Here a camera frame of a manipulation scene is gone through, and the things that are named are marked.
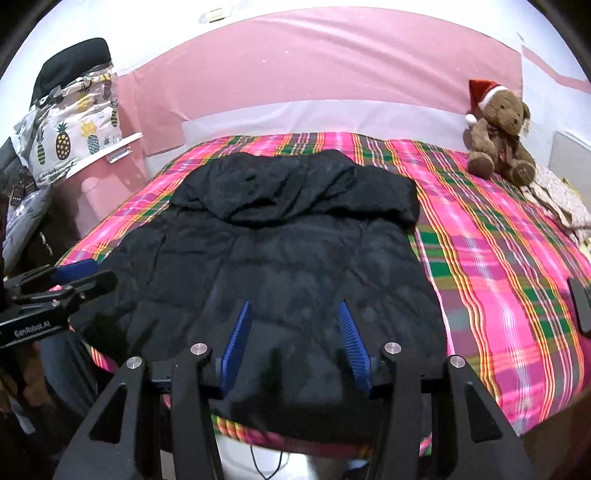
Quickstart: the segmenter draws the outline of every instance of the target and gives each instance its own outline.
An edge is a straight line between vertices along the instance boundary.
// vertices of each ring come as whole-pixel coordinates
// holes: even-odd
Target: red santa hat
[[[470,90],[470,111],[472,112],[475,112],[476,108],[483,110],[496,92],[507,90],[506,87],[490,80],[469,80],[468,89]],[[468,125],[474,125],[476,121],[476,117],[472,113],[466,115]]]

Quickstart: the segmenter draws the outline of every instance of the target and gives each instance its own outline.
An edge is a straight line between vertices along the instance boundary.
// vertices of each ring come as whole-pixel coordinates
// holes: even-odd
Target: blue gripper pad
[[[230,337],[230,341],[228,342],[228,346],[222,357],[219,388],[223,395],[226,395],[226,393],[234,388],[236,377],[238,376],[238,370],[242,363],[242,355],[246,349],[248,335],[251,332],[251,326],[251,304],[247,300],[244,302],[244,306],[238,316],[236,326],[234,327],[232,336]]]
[[[71,263],[70,265],[56,267],[55,272],[51,276],[51,280],[57,285],[65,285],[80,280],[81,278],[94,275],[98,269],[99,264],[92,258],[89,258],[80,262]]]
[[[344,301],[339,306],[339,330],[345,343],[345,351],[355,377],[355,384],[358,389],[369,394],[374,386],[371,377],[371,361],[353,316]]]

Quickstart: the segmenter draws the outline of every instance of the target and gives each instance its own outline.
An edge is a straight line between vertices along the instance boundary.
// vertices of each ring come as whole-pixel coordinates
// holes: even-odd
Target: white shelf
[[[122,149],[123,147],[129,145],[131,142],[133,142],[135,140],[139,140],[143,136],[144,136],[144,134],[141,132],[138,132],[136,134],[132,134],[132,135],[125,137],[124,139],[118,141],[116,144],[113,144],[107,148],[103,148],[102,150],[99,150],[97,153],[92,154],[90,157],[86,157],[83,160],[76,162],[72,166],[72,168],[70,170],[68,170],[68,173],[66,174],[66,178],[69,179],[70,177],[73,177],[81,170],[84,170],[88,165],[94,163],[95,161],[97,161],[103,157],[106,157],[109,154],[117,152],[118,150]]]

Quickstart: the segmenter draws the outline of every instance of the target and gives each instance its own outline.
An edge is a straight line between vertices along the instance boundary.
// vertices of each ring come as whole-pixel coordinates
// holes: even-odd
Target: pineapple pattern
[[[70,156],[70,136],[66,133],[67,123],[62,122],[57,126],[56,155],[60,160]]]
[[[37,130],[37,160],[43,165],[45,163],[45,148],[43,148],[43,129]]]
[[[111,113],[111,125],[113,125],[113,127],[117,126],[117,107],[118,107],[119,102],[117,102],[117,100],[113,100],[111,99],[111,108],[113,109],[113,112]]]
[[[40,186],[62,178],[77,160],[99,156],[121,139],[116,74],[91,72],[60,91],[34,124],[31,172]]]
[[[76,109],[82,113],[86,112],[90,106],[93,104],[93,95],[90,95],[90,87],[92,86],[92,80],[89,82],[88,85],[82,85],[80,89],[80,100],[76,105]]]
[[[105,81],[103,84],[103,100],[108,100],[111,98],[111,76],[109,75],[109,79]]]
[[[82,136],[86,137],[86,146],[90,155],[97,153],[100,150],[99,137],[95,135],[96,125],[94,122],[82,122],[80,123],[82,129]]]

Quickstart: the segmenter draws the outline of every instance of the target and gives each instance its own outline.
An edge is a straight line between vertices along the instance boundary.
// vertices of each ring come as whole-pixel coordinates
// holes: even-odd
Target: pink plaid blanket
[[[587,281],[591,266],[511,185],[465,173],[463,153],[349,133],[219,138],[169,164],[63,263],[104,258],[128,231],[165,209],[185,176],[210,159],[238,151],[294,155],[328,148],[417,182],[423,213],[411,243],[439,295],[449,352],[470,362],[516,432],[565,408],[582,389],[583,348],[588,345],[573,324],[566,280]],[[93,356],[99,365],[115,367],[99,352]],[[217,417],[214,421],[226,435],[271,448],[317,455],[367,452],[363,446],[303,443]]]

